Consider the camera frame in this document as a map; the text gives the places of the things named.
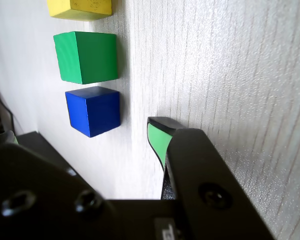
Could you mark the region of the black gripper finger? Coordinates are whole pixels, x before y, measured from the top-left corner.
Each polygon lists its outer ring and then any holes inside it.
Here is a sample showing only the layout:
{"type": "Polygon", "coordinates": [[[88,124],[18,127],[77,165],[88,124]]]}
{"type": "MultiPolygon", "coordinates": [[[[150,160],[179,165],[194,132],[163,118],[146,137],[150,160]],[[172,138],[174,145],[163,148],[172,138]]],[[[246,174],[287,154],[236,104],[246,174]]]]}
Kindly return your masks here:
{"type": "Polygon", "coordinates": [[[82,180],[0,134],[0,240],[108,240],[102,204],[82,180]]]}

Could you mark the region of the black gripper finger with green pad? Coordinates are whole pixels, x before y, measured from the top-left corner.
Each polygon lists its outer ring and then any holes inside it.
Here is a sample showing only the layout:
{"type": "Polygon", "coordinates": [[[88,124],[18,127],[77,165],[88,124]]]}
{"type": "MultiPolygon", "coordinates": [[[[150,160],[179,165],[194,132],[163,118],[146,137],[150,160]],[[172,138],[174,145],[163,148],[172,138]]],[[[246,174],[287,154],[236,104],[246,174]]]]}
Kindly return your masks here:
{"type": "Polygon", "coordinates": [[[192,240],[271,240],[270,230],[205,132],[169,117],[150,116],[147,127],[169,139],[166,168],[181,204],[184,236],[192,240]]]}

